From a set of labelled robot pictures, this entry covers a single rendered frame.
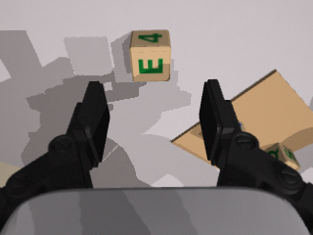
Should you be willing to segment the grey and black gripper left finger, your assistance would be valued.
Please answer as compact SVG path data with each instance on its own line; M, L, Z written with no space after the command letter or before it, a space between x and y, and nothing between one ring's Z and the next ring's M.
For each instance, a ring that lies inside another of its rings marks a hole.
M29 198L50 191L93 188L89 171L102 162L109 123L103 83L89 81L67 133L55 137L46 154L12 174L0 187L0 231Z

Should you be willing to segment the tan flat mat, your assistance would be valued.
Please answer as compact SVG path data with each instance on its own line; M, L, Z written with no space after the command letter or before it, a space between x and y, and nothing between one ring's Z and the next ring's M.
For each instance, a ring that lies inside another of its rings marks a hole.
M295 152L313 143L313 112L277 70L230 101L238 120L244 124L246 132L258 139L261 150L281 143ZM211 165L200 122L171 143Z

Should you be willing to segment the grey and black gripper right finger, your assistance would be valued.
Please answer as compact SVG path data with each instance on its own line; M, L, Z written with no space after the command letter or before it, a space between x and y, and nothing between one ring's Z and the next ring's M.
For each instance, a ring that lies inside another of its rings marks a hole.
M254 135L242 131L218 79L203 85L199 118L207 160L220 169L216 186L256 188L285 198L313 235L313 184L261 150Z

